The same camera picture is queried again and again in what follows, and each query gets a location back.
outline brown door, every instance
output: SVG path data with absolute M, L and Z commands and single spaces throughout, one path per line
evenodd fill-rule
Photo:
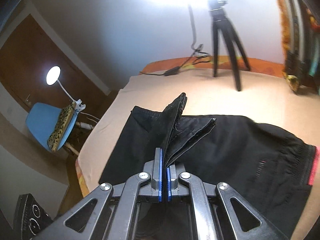
M 87 105 L 84 112 L 95 114 L 105 94 L 87 78 L 46 35 L 31 15 L 12 32 L 0 50 L 0 81 L 29 111 L 36 102 L 59 108 L 70 104 L 59 84 L 49 86 L 46 75 L 59 66 L 59 80 L 69 94 Z

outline round lamp head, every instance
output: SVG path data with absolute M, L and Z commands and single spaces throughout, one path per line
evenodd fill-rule
M 60 76 L 60 68 L 58 66 L 52 67 L 47 73 L 47 84 L 54 84 Z

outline bed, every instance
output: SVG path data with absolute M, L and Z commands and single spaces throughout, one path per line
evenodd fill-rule
M 162 73 L 183 60 L 151 63 L 143 71 Z M 258 59 L 249 59 L 249 63 L 252 71 L 241 71 L 241 92 L 235 90 L 233 74 L 228 70 L 230 64 L 223 59 L 220 59 L 217 78 L 212 78 L 211 64 L 205 63 L 175 76 L 132 76 L 80 151 L 76 170 L 83 195 L 98 186 L 100 175 L 133 107 L 137 105 L 161 112 L 182 92 L 188 97 L 184 115 L 244 115 L 255 122 L 284 128 L 308 144 L 320 145 L 320 100 L 316 92 L 305 87 L 299 96 L 292 93 L 281 78 L 281 64 Z M 320 203 L 319 171 L 314 185 L 316 187 L 312 189 L 298 224 L 301 222 L 303 226 L 295 231 L 292 239 L 302 239 L 320 214 L 320 205 L 312 207 L 314 203 Z

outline black pants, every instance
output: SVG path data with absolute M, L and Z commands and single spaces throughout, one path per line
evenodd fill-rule
M 125 182 L 161 147 L 164 169 L 177 160 L 204 182 L 227 182 L 290 238 L 311 191 L 316 148 L 244 116 L 181 116 L 185 103 L 182 93 L 162 113 L 134 107 L 99 182 Z

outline silver screw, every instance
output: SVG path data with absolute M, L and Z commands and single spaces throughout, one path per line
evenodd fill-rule
M 109 183 L 102 183 L 102 184 L 100 185 L 100 189 L 101 189 L 101 190 L 104 190 L 104 191 L 109 190 L 109 189 L 111 189 L 111 184 L 109 184 Z
M 225 182 L 221 182 L 221 183 L 219 183 L 218 187 L 219 187 L 219 189 L 225 190 L 229 187 L 229 185 Z
M 147 172 L 140 172 L 140 173 L 139 173 L 139 178 L 140 178 L 140 179 L 147 179 L 147 178 L 149 178 L 149 173 L 147 173 Z
M 191 174 L 189 172 L 182 172 L 180 174 L 180 177 L 183 179 L 189 179 L 191 177 Z

